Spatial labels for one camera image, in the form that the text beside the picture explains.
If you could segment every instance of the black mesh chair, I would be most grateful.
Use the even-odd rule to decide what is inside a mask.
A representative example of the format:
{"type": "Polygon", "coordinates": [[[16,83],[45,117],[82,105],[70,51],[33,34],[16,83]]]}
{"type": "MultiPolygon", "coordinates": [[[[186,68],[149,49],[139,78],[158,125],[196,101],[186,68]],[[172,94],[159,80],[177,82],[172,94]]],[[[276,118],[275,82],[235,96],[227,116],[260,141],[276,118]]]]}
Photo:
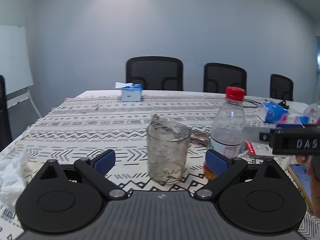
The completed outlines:
{"type": "Polygon", "coordinates": [[[134,57],[127,61],[126,82],[144,90],[183,91],[183,64],[173,57],[134,57]]]}
{"type": "Polygon", "coordinates": [[[12,142],[4,78],[0,75],[0,151],[12,142]]]}
{"type": "Polygon", "coordinates": [[[270,78],[270,97],[293,101],[293,81],[290,78],[272,74],[270,78]]]}
{"type": "Polygon", "coordinates": [[[247,90],[247,73],[243,68],[221,63],[205,65],[203,92],[224,94],[229,86],[247,90]]]}

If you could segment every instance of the human hand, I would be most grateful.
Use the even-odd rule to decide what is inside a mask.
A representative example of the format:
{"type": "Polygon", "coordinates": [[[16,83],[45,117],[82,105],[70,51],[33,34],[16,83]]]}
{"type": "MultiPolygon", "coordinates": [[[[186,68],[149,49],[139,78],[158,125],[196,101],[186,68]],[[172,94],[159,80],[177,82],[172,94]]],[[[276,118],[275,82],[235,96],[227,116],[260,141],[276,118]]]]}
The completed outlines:
{"type": "Polygon", "coordinates": [[[308,165],[307,174],[310,178],[311,199],[313,204],[313,213],[320,218],[320,181],[317,179],[316,172],[311,165],[312,156],[308,156],[306,164],[308,165]]]}

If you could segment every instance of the drinking glass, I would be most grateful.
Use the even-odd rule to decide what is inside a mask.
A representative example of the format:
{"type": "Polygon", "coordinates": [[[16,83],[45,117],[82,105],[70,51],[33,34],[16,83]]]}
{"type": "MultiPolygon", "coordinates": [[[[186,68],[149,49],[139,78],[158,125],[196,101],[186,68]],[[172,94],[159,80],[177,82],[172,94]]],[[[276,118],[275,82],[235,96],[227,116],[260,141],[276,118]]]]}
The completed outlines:
{"type": "Polygon", "coordinates": [[[148,126],[148,173],[160,184],[181,179],[187,160],[190,129],[178,122],[160,121],[148,126]]]}

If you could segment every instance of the whiteboard leg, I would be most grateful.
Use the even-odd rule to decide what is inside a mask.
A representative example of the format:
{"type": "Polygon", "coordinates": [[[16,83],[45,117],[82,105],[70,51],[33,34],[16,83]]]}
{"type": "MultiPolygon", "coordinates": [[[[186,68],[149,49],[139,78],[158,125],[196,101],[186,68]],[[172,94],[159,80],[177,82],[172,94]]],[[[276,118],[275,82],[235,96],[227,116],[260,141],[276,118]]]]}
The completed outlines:
{"type": "Polygon", "coordinates": [[[32,100],[32,97],[31,97],[31,94],[30,94],[29,88],[27,88],[27,92],[28,92],[28,94],[29,94],[29,99],[30,99],[30,102],[31,102],[31,104],[32,104],[33,108],[35,109],[35,111],[36,111],[36,113],[38,114],[39,118],[42,118],[42,116],[41,116],[41,114],[40,114],[40,112],[39,112],[38,108],[36,107],[35,103],[34,103],[34,102],[33,102],[33,100],[32,100]]]}

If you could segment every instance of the table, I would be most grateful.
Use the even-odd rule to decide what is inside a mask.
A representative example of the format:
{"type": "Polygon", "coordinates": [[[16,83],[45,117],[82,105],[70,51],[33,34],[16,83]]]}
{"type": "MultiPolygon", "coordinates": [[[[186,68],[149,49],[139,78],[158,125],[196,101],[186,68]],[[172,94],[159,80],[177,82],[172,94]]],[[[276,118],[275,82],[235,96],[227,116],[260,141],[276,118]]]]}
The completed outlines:
{"type": "MultiPolygon", "coordinates": [[[[158,113],[165,120],[181,122],[192,129],[209,132],[225,95],[146,90],[143,91],[142,102],[121,102],[120,94],[119,90],[86,91],[76,98],[67,98],[12,142],[1,152],[1,156],[10,159],[26,151],[28,163],[24,175],[30,181],[47,159],[57,159],[60,164],[73,163],[81,157],[94,158],[111,148],[116,152],[116,166],[106,178],[129,194],[134,189],[189,190],[194,193],[206,184],[202,165],[207,149],[203,145],[191,145],[186,170],[178,183],[161,186],[150,180],[146,165],[146,128],[151,115],[158,113]]],[[[265,98],[246,98],[265,101],[265,98]]],[[[307,107],[297,102],[290,102],[290,106],[291,122],[296,114],[307,107]]],[[[263,123],[255,112],[255,108],[245,108],[248,126],[274,126],[263,123]]],[[[251,163],[263,161],[262,157],[243,158],[251,163]]],[[[278,158],[277,161],[281,162],[285,158],[288,157],[278,158]]],[[[19,221],[4,205],[0,209],[0,239],[16,238],[22,233],[19,221]]],[[[300,233],[308,239],[317,237],[319,222],[319,219],[307,212],[300,233]]]]}

